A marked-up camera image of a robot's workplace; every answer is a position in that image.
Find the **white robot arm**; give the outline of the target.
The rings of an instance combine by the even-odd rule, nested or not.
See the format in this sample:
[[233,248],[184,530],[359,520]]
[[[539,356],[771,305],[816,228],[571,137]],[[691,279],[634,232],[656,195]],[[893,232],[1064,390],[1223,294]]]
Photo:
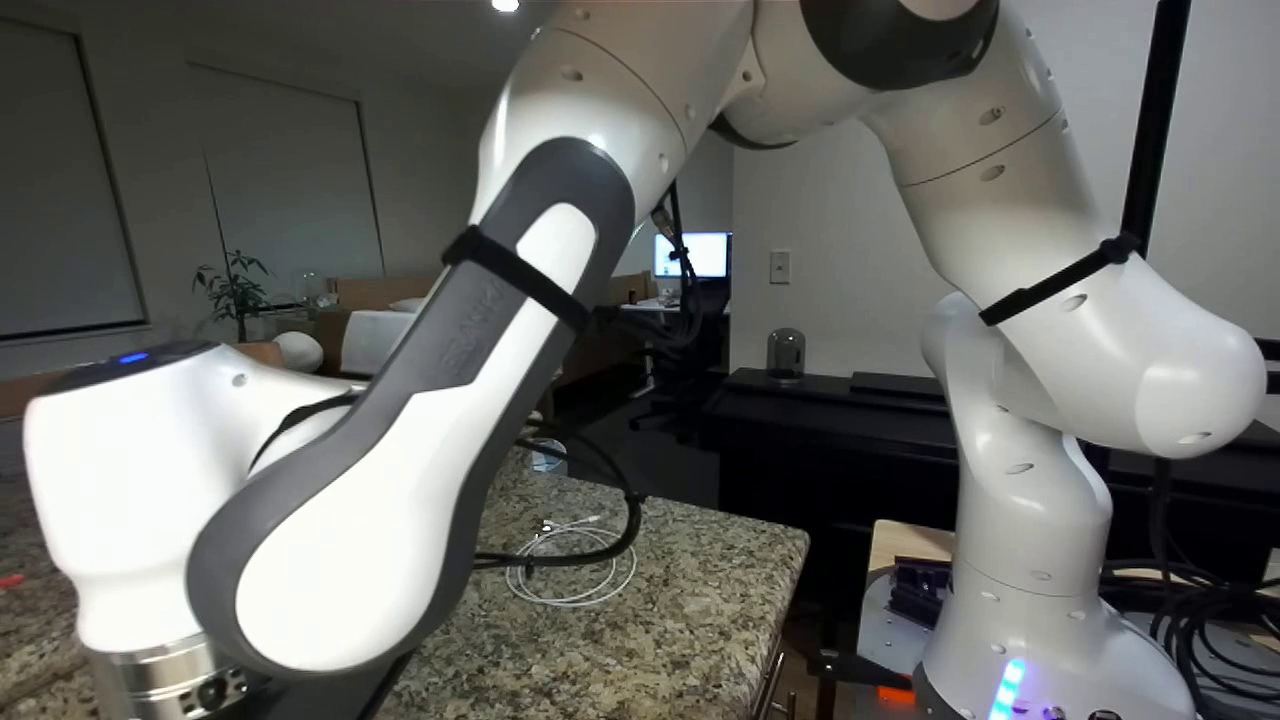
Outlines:
[[949,283],[925,360],[962,509],[915,667],[930,718],[1202,720],[1102,592],[1091,461],[1233,446],[1263,356],[1095,228],[1003,0],[560,0],[493,110],[470,228],[369,385],[162,344],[34,397],[37,520],[107,702],[295,711],[403,665],[480,570],[503,447],[696,142],[782,149],[844,115]]

